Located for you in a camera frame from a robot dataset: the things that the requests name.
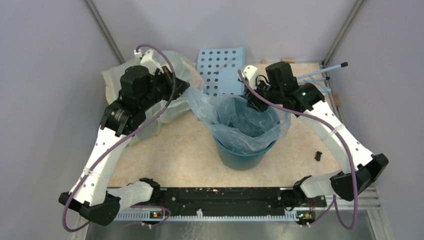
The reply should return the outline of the light blue trash bag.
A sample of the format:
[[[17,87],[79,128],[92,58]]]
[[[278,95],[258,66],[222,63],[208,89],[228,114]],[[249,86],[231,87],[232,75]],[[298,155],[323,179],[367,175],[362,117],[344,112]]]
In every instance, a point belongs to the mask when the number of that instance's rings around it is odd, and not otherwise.
[[[291,115],[269,107],[264,112],[248,107],[239,95],[211,96],[189,87],[184,92],[188,105],[211,134],[228,150],[255,154],[283,138],[291,126]]]

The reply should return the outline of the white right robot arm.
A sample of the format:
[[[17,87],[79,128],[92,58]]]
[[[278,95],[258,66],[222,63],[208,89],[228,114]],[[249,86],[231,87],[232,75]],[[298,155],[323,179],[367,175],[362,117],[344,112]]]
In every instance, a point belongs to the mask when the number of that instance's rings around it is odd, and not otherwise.
[[[291,65],[280,61],[265,68],[247,65],[238,71],[249,107],[263,112],[283,108],[307,124],[327,146],[339,164],[339,171],[307,176],[295,183],[293,200],[307,206],[314,197],[335,195],[354,201],[373,184],[389,164],[383,154],[363,146],[338,119],[321,91],[310,82],[298,83]]]

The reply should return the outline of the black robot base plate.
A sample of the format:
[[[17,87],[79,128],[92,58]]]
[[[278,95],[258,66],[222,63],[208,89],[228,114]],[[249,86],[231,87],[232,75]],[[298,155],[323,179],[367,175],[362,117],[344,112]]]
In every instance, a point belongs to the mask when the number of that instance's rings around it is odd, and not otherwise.
[[[291,187],[168,187],[154,190],[148,203],[175,217],[283,216],[295,208],[328,205],[324,196],[307,198]]]

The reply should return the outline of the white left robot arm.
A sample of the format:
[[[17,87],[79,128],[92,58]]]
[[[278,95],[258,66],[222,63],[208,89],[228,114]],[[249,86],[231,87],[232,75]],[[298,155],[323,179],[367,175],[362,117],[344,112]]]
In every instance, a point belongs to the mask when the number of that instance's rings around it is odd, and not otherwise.
[[[161,101],[169,105],[190,86],[167,65],[154,70],[131,66],[121,76],[120,85],[117,99],[104,110],[95,146],[79,180],[58,199],[64,213],[73,210],[101,226],[107,226],[121,210],[135,204],[154,207],[160,202],[160,186],[152,179],[141,178],[114,189],[108,184],[124,148],[153,122],[147,119],[146,111]]]

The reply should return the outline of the teal plastic trash bin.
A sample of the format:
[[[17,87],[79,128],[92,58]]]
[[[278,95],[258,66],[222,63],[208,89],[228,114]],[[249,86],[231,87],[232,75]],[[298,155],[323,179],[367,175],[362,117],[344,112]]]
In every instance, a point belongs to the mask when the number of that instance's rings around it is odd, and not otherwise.
[[[245,171],[256,167],[291,126],[288,113],[269,106],[259,112],[242,97],[226,98],[217,110],[213,126],[218,155],[227,167]]]

